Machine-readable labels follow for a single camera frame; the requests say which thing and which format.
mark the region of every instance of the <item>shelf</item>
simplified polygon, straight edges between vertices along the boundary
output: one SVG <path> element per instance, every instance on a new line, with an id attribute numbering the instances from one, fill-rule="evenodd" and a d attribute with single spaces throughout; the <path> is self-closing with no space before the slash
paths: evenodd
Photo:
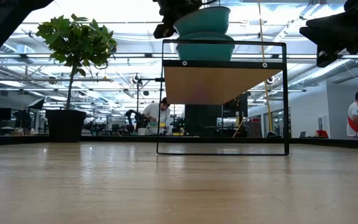
<path id="1" fill-rule="evenodd" d="M 283 63 L 164 60 L 171 104 L 222 105 L 274 76 Z"/>

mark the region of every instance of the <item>tree trunk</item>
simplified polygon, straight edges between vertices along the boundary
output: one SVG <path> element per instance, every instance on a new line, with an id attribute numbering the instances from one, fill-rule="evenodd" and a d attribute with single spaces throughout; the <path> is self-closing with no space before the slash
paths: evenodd
<path id="1" fill-rule="evenodd" d="M 70 109 L 70 101 L 71 101 L 71 88 L 73 86 L 74 76 L 76 74 L 76 67 L 73 66 L 70 75 L 70 84 L 68 85 L 68 94 L 67 94 L 67 102 L 66 102 L 66 110 Z"/>

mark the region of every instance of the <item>red object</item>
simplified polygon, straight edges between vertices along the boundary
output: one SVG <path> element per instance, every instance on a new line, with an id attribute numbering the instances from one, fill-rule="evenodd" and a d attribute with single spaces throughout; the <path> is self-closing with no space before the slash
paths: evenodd
<path id="1" fill-rule="evenodd" d="M 318 135 L 319 137 L 328 138 L 328 134 L 327 134 L 327 132 L 324 131 L 324 130 L 317 130 L 316 133 L 317 133 L 317 135 Z"/>
<path id="2" fill-rule="evenodd" d="M 356 125 L 353 120 L 348 116 L 347 117 L 347 122 L 349 123 L 349 126 L 356 132 L 356 134 L 358 133 L 358 125 Z"/>

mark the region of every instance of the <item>wooden board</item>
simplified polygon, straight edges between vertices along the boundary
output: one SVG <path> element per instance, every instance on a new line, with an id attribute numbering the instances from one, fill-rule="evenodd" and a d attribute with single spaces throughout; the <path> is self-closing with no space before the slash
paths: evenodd
<path id="1" fill-rule="evenodd" d="M 164 72 L 168 103 L 221 105 L 281 70 L 164 67 Z"/>
<path id="2" fill-rule="evenodd" d="M 161 144 L 264 152 L 282 144 Z M 358 150 L 158 156 L 155 143 L 0 146 L 0 224 L 358 224 Z"/>

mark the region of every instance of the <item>yellow pole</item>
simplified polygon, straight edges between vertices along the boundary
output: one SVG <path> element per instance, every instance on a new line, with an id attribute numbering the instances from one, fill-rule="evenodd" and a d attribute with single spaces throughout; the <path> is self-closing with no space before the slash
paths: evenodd
<path id="1" fill-rule="evenodd" d="M 237 132 L 239 132 L 239 130 L 240 130 L 241 126 L 242 126 L 242 122 L 243 122 L 243 121 L 244 121 L 244 118 L 242 118 L 241 123 L 240 123 L 239 127 L 237 128 L 236 133 L 234 133 L 233 137 L 235 137 L 236 134 L 237 134 Z"/>
<path id="2" fill-rule="evenodd" d="M 262 29 L 262 11 L 260 10 L 260 0 L 258 0 L 258 8 L 259 8 L 259 27 L 260 27 L 260 39 L 263 42 L 264 41 L 264 33 Z M 262 61 L 265 63 L 265 46 L 261 45 L 262 47 Z M 265 95 L 267 100 L 267 112 L 268 112 L 268 127 L 269 130 L 272 131 L 273 125 L 272 125 L 272 112 L 270 110 L 270 103 L 269 103 L 269 95 L 267 91 L 267 82 L 265 80 Z"/>

